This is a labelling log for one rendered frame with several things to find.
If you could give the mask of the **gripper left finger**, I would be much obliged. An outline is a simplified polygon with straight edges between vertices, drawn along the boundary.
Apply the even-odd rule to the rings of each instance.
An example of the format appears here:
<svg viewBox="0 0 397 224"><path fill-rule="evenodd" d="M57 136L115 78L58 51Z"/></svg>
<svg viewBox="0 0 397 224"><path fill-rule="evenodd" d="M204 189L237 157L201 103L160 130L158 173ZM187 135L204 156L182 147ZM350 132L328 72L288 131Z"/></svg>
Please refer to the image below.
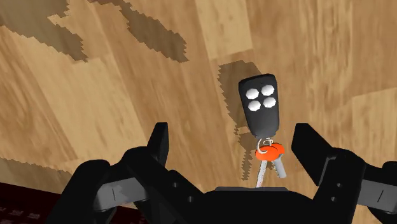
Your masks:
<svg viewBox="0 0 397 224"><path fill-rule="evenodd" d="M165 168L169 131L157 123L146 146L127 150L111 165L80 164L47 216L46 224L111 224L118 206L133 202L149 224L205 224L203 193Z"/></svg>

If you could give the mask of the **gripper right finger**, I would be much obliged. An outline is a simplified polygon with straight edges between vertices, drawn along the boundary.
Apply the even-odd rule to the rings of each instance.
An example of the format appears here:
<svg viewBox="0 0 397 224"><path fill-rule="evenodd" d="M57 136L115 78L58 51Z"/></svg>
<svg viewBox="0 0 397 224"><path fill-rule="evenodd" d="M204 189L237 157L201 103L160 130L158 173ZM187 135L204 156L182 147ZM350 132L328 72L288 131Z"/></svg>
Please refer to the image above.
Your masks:
<svg viewBox="0 0 397 224"><path fill-rule="evenodd" d="M291 150L318 187L312 199L317 224L352 224L358 205L381 224L397 224L397 161L370 165L332 147L308 123L295 125Z"/></svg>

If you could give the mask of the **black key fob with keys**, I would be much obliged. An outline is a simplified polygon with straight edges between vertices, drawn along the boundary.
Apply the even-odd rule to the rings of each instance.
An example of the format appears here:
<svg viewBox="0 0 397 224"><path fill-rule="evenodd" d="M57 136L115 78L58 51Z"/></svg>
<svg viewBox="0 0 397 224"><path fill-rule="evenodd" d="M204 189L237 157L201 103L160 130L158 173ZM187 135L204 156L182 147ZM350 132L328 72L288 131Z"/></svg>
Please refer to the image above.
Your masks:
<svg viewBox="0 0 397 224"><path fill-rule="evenodd" d="M255 157L260 161L256 187L262 187L268 164L278 178L285 178L282 163L285 149L272 139L279 130L277 80L273 74L260 74L240 80L238 91L250 133L257 139Z"/></svg>

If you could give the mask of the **dark red patterned rug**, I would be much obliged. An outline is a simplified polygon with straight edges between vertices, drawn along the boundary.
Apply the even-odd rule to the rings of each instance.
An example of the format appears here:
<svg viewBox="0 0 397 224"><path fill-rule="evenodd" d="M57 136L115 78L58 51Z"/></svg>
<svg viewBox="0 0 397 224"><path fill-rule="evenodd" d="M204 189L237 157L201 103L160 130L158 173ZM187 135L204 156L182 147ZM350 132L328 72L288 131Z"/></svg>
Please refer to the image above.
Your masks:
<svg viewBox="0 0 397 224"><path fill-rule="evenodd" d="M45 224L60 194L0 182L0 224ZM108 224L149 224L137 209L118 207Z"/></svg>

